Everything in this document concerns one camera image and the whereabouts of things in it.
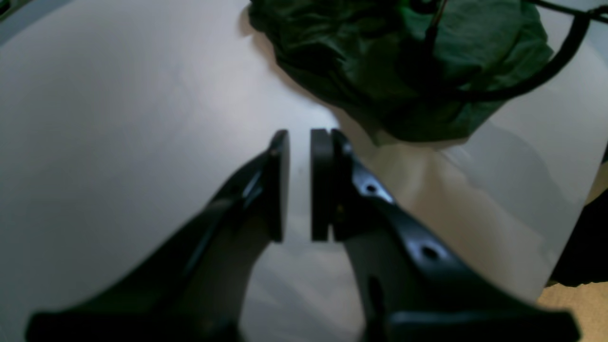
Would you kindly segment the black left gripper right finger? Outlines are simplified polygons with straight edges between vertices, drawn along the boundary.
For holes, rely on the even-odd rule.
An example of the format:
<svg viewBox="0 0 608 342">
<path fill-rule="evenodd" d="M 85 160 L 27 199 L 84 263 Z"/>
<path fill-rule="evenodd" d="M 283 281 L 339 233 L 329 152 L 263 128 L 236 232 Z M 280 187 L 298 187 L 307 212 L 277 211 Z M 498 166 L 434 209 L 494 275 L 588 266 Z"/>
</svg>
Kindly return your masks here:
<svg viewBox="0 0 608 342">
<path fill-rule="evenodd" d="M 311 238 L 343 244 L 364 342 L 577 342 L 566 310 L 507 294 L 400 208 L 339 130 L 312 129 Z"/>
</svg>

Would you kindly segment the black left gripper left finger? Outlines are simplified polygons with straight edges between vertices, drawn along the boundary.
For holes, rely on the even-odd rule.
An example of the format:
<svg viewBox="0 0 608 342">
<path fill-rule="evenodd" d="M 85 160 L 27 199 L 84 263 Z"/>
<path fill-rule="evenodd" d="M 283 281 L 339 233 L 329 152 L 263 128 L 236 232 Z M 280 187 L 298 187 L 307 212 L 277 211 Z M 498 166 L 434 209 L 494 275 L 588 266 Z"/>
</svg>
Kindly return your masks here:
<svg viewBox="0 0 608 342">
<path fill-rule="evenodd" d="M 281 243 L 290 163 L 287 130 L 237 169 L 196 216 L 126 277 L 61 312 L 39 312 L 28 342 L 241 342 L 249 278 Z"/>
</svg>

